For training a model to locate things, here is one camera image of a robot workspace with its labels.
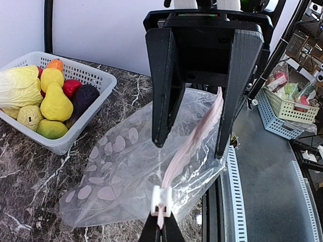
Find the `cabbage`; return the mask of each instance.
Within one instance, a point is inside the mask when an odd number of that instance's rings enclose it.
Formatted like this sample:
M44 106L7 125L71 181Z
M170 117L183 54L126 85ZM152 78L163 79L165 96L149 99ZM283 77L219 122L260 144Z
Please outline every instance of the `cabbage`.
M37 66L0 71L0 108L39 105L42 100Z

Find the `black marble countertop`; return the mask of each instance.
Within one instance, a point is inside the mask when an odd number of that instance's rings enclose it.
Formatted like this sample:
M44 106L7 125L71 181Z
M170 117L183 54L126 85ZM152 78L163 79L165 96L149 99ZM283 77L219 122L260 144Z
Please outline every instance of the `black marble countertop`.
M87 228L65 225L59 199L80 182L94 144L113 126L147 104L152 96L150 77L86 63L109 72L118 84L99 113L65 156L58 156L0 120L0 241L138 241L139 220ZM197 204L180 223L186 241L201 241Z

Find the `white plastic basket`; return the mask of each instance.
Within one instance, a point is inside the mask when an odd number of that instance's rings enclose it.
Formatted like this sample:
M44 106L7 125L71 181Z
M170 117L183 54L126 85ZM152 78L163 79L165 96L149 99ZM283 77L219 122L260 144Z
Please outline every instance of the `white plastic basket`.
M28 53L4 66L1 68L1 70L27 65L37 65L45 68L47 64L55 58L61 59L64 63L63 74L65 79L77 79L83 84L91 84L100 92L100 96L95 100L94 103L92 103L86 112L83 113L83 115L75 122L68 132L59 139L50 140L25 127L2 111L0 111L0 118L53 153L57 155L64 155L70 149L84 128L92 120L92 118L97 114L103 102L112 93L112 89L117 84L117 79L109 73L100 71L87 65L39 51Z
M285 101L267 88L263 88L269 103L277 118L311 124L315 121L315 116L319 108L306 106L300 103ZM295 107L306 109L307 112L296 111Z
M261 120L265 130L284 137L288 140L296 139L303 133L300 130L293 130L285 126L285 121L278 119L275 116L263 89L258 92L256 100L259 103L258 110L260 112Z

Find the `white panel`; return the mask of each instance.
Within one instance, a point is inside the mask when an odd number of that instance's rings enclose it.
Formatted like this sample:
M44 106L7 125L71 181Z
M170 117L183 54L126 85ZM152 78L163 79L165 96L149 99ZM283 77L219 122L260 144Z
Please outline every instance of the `white panel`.
M54 54L150 75L143 20L164 0L55 1Z
M281 39L291 17L294 15L294 12L296 10L296 7L298 5L300 0L286 0L284 9L282 11L282 14L278 20L277 26L274 29L273 32L273 38L271 41L271 53L276 48L276 45L278 44L279 40Z
M43 0L1 1L0 67L32 51L44 51Z

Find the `yellow fruit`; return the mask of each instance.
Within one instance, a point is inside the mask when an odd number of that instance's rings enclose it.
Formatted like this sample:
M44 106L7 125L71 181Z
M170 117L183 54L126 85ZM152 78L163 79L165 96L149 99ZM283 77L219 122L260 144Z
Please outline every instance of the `yellow fruit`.
M48 120L64 122L73 113L73 105L65 96L58 83L51 83L47 88L44 101L40 105L42 115Z
M17 121L33 131L44 117L41 115L40 108L35 105L24 106L19 110Z
M46 119L40 121L37 128L37 133L51 140L59 139L60 137L64 136L67 131L68 129L65 124Z
M17 119L20 107L3 107L2 111L10 117Z
M44 93L46 93L51 83L58 83L60 87L63 87L64 75L60 70L56 68L46 68L43 70L40 77L40 86Z

